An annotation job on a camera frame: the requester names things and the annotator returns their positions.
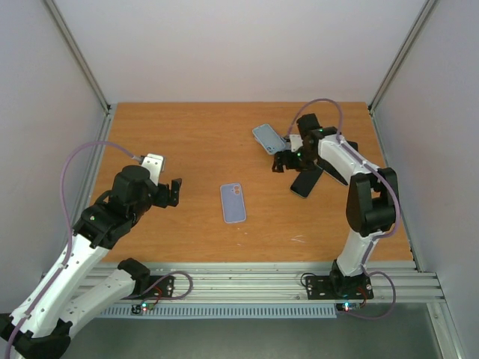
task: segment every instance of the robotic arm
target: robotic arm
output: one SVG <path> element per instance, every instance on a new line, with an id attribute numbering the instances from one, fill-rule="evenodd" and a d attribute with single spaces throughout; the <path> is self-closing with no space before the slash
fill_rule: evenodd
<path id="1" fill-rule="evenodd" d="M 73 249 L 64 266 L 67 247 L 33 293 L 12 314 L 0 315 L 0 336 L 9 340 L 23 358 L 60 358 L 83 326 L 102 310 L 149 285 L 150 271 L 141 263 L 124 260 L 108 278 L 72 300 L 88 272 L 125 236 L 152 206 L 165 208 L 179 202 L 181 179 L 159 183 L 162 156 L 148 154 L 141 166 L 126 166 L 112 189 L 85 209 L 73 226 Z M 52 277 L 55 281 L 49 285 Z M 41 294 L 35 308 L 27 309 Z"/>
<path id="2" fill-rule="evenodd" d="M 385 179 L 396 197 L 397 175 L 391 168 L 379 168 L 362 157 L 335 127 L 321 127 L 316 115 L 306 114 L 297 124 L 300 135 L 290 136 L 290 150 L 275 154 L 272 170 L 283 172 L 286 167 L 309 171 L 328 162 L 349 185 L 346 217 L 350 234 L 329 275 L 335 297 L 347 298 L 357 287 L 367 286 L 363 266 L 378 237 L 389 231 L 396 221 L 393 198 L 373 172 Z"/>

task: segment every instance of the gray floor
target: gray floor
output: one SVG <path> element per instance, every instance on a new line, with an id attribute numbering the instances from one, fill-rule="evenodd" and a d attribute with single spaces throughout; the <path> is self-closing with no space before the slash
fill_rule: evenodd
<path id="1" fill-rule="evenodd" d="M 384 307 L 371 305 L 372 311 Z M 387 319 L 95 319 L 65 359 L 441 358 L 425 305 Z"/>

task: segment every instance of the brown wooden surface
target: brown wooden surface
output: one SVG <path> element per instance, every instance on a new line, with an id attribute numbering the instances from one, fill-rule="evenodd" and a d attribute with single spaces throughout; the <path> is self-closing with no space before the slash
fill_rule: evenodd
<path id="1" fill-rule="evenodd" d="M 330 261 L 342 251 L 349 232 L 347 187 L 323 174 L 308 199 L 290 192 L 297 172 L 271 172 L 272 157 L 251 130 L 269 123 L 284 134 L 301 103 L 121 103 L 110 141 L 137 155 L 166 157 L 160 182 L 183 178 L 176 208 L 152 208 L 106 257 L 150 262 Z M 359 152 L 383 165 L 366 105 L 343 103 L 345 136 Z M 335 126 L 330 104 L 311 106 L 324 126 Z M 94 197 L 110 189 L 129 160 L 107 148 Z M 219 186 L 242 185 L 247 219 L 223 222 Z M 374 260 L 410 260 L 404 230 L 379 242 Z"/>

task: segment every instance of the black smartphone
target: black smartphone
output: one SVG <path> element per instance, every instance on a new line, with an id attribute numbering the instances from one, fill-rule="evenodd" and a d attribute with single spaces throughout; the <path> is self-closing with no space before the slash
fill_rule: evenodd
<path id="1" fill-rule="evenodd" d="M 322 173 L 323 169 L 319 167 L 312 171 L 299 172 L 298 177 L 294 180 L 290 190 L 300 197 L 307 198 Z"/>

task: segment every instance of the white wall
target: white wall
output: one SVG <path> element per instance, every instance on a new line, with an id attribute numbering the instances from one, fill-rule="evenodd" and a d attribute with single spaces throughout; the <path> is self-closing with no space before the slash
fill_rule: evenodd
<path id="1" fill-rule="evenodd" d="M 424 0 L 57 3 L 110 102 L 369 102 Z"/>
<path id="2" fill-rule="evenodd" d="M 41 1 L 1 1 L 0 11 L 0 313 L 38 284 L 63 245 L 58 184 L 77 145 L 103 119 Z M 67 178 L 70 209 L 86 156 Z"/>
<path id="3" fill-rule="evenodd" d="M 442 0 L 379 106 L 386 157 L 426 269 L 479 352 L 479 2 Z"/>

